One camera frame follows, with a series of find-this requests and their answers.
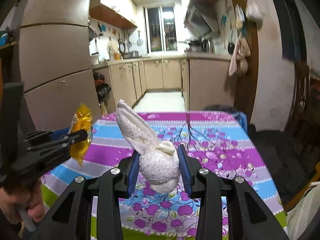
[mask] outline tiled floor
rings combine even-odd
[[[184,112],[181,92],[147,92],[133,109],[135,112]]]

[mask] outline ceiling light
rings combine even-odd
[[[168,20],[173,19],[174,14],[173,14],[173,12],[163,12],[163,18],[168,19]]]

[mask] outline wooden door frame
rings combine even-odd
[[[247,0],[232,0],[234,8],[238,4],[245,11]],[[238,77],[234,107],[247,115],[250,123],[258,84],[259,70],[259,43],[257,25],[246,20],[246,39],[251,50],[251,56],[247,57],[248,72],[243,77]]]

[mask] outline window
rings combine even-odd
[[[273,0],[280,25],[282,56],[292,61],[305,61],[306,42],[299,11],[294,0]]]
[[[177,50],[173,6],[145,8],[148,51]]]

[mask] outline range hood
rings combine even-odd
[[[220,35],[219,25],[212,8],[194,5],[187,17],[188,22],[202,38],[216,38]]]

